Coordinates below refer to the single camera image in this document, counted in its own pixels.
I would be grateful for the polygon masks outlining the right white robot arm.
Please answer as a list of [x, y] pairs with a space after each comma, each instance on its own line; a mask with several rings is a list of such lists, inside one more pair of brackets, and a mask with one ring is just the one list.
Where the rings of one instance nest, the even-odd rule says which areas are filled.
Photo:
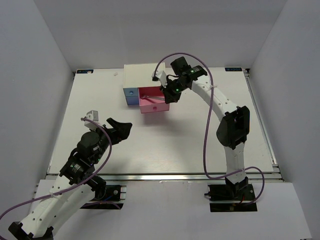
[[177, 58], [170, 65], [175, 73], [173, 79], [160, 70], [154, 72], [152, 79], [160, 81], [166, 104], [178, 102], [182, 92], [190, 89], [208, 104], [210, 113], [215, 113], [219, 120], [216, 137], [224, 147], [226, 159], [225, 192], [229, 198], [236, 200], [248, 185], [244, 148], [250, 132], [250, 110], [233, 103], [214, 85], [208, 67], [192, 67], [184, 57]]

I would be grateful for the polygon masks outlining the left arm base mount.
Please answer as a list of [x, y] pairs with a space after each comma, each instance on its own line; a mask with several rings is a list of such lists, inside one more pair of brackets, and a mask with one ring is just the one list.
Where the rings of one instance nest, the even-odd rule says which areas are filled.
[[81, 209], [85, 210], [121, 210], [126, 199], [126, 185], [106, 185], [104, 194], [96, 196], [85, 203]]

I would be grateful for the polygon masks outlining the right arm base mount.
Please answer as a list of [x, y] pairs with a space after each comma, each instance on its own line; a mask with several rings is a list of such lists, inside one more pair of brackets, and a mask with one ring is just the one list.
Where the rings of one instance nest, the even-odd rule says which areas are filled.
[[240, 190], [236, 195], [226, 184], [208, 185], [208, 192], [204, 197], [209, 200], [212, 213], [244, 213], [257, 212], [257, 204], [253, 201], [256, 196], [252, 184]]

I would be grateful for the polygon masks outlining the silver combination wrench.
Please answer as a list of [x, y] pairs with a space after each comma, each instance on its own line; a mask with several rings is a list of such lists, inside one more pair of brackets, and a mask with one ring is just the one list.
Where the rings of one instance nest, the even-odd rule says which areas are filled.
[[165, 102], [165, 99], [163, 97], [149, 96], [149, 95], [146, 95], [146, 94], [141, 95], [140, 98], [142, 100], [146, 100], [146, 101], [161, 101], [161, 102]]

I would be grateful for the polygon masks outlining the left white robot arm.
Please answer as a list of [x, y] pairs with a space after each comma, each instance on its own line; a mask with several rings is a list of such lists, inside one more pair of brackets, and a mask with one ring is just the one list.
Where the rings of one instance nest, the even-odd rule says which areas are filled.
[[8, 231], [17, 240], [52, 240], [60, 227], [82, 207], [118, 201], [120, 186], [107, 185], [98, 176], [95, 165], [105, 152], [126, 140], [132, 128], [130, 122], [106, 121], [110, 127], [86, 116], [82, 119], [89, 129], [70, 152], [47, 196], [21, 221], [14, 221]]

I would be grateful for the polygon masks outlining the pink drawer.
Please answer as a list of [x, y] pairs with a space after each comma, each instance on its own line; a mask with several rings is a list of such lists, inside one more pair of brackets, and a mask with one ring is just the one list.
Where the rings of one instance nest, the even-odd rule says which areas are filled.
[[151, 86], [151, 87], [140, 87], [138, 89], [139, 92], [139, 108], [142, 114], [147, 113], [157, 113], [157, 112], [165, 112], [170, 110], [170, 105], [166, 104], [162, 101], [147, 101], [141, 99], [141, 95], [148, 95], [148, 96], [157, 96], [164, 98], [163, 93], [160, 90], [159, 86]]

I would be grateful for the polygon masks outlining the light blue small drawer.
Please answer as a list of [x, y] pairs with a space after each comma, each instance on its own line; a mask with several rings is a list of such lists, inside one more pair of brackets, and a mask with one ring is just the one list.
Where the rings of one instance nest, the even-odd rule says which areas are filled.
[[137, 87], [126, 87], [123, 88], [123, 92], [126, 98], [128, 97], [138, 97], [139, 89]]

